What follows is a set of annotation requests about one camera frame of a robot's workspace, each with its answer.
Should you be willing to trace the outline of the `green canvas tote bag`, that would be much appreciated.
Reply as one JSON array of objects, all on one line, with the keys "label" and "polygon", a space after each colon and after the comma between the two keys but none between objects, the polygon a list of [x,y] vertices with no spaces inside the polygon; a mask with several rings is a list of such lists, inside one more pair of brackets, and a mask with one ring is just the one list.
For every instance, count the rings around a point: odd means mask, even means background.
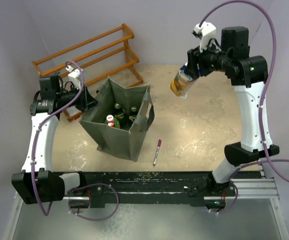
[{"label": "green canvas tote bag", "polygon": [[[83,113],[79,121],[98,144],[98,151],[134,162],[138,160],[147,131],[155,119],[150,90],[150,85],[125,88],[110,78],[100,85],[95,97],[100,104]],[[106,117],[114,114],[114,104],[120,104],[126,115],[132,107],[137,107],[138,114],[131,126],[116,128],[105,123]]]}]

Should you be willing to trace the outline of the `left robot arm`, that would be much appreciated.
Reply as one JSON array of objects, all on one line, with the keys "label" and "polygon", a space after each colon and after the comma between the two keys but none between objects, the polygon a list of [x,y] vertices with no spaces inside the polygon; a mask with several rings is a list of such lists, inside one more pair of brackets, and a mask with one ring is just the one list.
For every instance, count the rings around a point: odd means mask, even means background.
[{"label": "left robot arm", "polygon": [[76,196],[87,192],[87,183],[80,173],[58,175],[52,170],[53,142],[60,113],[68,107],[85,112],[99,105],[81,79],[78,70],[69,73],[70,89],[66,90],[58,74],[39,78],[40,90],[30,105],[32,130],[27,156],[21,172],[11,178],[12,186],[27,205],[61,201],[68,191]]}]

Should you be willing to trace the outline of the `orange juice plastic bottle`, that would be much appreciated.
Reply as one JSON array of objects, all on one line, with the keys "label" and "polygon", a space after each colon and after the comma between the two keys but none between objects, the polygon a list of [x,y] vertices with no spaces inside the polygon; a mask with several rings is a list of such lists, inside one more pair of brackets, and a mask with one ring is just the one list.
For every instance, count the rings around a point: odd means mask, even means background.
[{"label": "orange juice plastic bottle", "polygon": [[115,124],[116,124],[115,128],[117,128],[117,129],[121,128],[120,122],[118,121],[118,119],[116,117],[114,117],[113,115],[111,115],[111,114],[106,116],[105,124],[108,125],[109,121],[114,121],[115,122]]}]

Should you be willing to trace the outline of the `blue orange juice carton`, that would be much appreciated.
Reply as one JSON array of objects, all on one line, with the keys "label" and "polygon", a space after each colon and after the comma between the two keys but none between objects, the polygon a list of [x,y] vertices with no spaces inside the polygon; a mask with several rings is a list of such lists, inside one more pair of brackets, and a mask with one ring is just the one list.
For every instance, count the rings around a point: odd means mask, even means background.
[{"label": "blue orange juice carton", "polygon": [[183,99],[188,97],[188,90],[195,83],[196,79],[185,74],[188,63],[186,62],[176,73],[174,80],[170,83],[171,91]]}]

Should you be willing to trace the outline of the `dark cola glass bottle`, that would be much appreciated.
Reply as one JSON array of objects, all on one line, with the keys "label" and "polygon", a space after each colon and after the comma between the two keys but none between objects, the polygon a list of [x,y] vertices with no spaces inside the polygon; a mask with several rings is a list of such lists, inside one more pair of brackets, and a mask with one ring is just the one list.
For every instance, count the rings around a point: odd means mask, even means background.
[{"label": "dark cola glass bottle", "polygon": [[109,121],[107,125],[110,127],[116,127],[116,123],[114,121]]}]

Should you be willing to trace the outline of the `green Perrier glass bottle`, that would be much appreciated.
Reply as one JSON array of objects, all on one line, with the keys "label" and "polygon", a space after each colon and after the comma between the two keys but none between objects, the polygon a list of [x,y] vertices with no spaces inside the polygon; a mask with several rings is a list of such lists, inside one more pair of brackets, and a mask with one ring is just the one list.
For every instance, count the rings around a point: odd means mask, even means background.
[{"label": "green Perrier glass bottle", "polygon": [[127,124],[128,117],[119,103],[114,104],[114,117],[119,121],[121,128]]}]

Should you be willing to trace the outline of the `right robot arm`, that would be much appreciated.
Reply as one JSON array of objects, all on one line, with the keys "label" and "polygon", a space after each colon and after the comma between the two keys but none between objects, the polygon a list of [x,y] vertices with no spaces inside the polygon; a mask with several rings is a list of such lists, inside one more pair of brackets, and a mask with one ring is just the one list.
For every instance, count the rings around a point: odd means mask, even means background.
[{"label": "right robot arm", "polygon": [[223,28],[220,42],[216,39],[216,27],[209,22],[196,25],[192,33],[200,39],[200,45],[187,52],[185,74],[196,80],[212,72],[223,72],[231,80],[240,109],[241,141],[224,147],[225,158],[212,171],[212,180],[207,183],[207,191],[218,196],[225,189],[224,183],[229,182],[240,165],[280,152],[269,133],[266,99],[262,96],[268,64],[263,56],[249,56],[249,30],[246,27]]}]

